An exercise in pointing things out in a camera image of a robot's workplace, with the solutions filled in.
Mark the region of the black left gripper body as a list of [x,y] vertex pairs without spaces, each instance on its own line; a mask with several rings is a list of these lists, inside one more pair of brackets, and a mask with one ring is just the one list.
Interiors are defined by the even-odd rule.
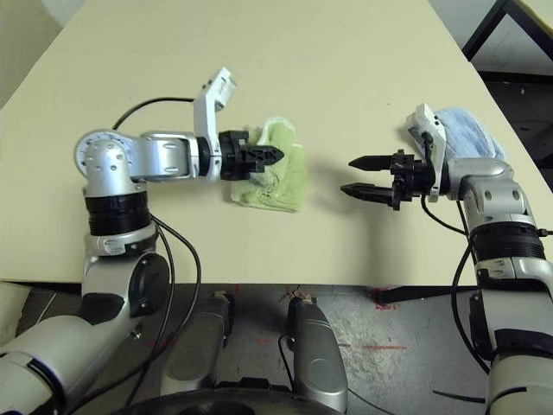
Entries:
[[221,150],[221,180],[248,180],[259,172],[259,162],[247,146],[248,131],[222,131],[219,134]]

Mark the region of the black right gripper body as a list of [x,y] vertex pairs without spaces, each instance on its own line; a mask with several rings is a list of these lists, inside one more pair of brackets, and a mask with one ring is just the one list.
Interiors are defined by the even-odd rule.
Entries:
[[429,157],[416,160],[414,155],[398,150],[391,156],[390,172],[393,175],[391,207],[398,211],[402,201],[428,195],[435,184],[435,168]]

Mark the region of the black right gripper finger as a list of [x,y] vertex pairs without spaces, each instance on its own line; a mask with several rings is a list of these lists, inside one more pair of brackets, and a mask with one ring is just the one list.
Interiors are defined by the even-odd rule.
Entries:
[[360,156],[353,159],[348,165],[363,171],[389,170],[392,163],[391,156]]
[[393,191],[370,183],[355,182],[342,185],[340,190],[346,195],[362,201],[392,203]]

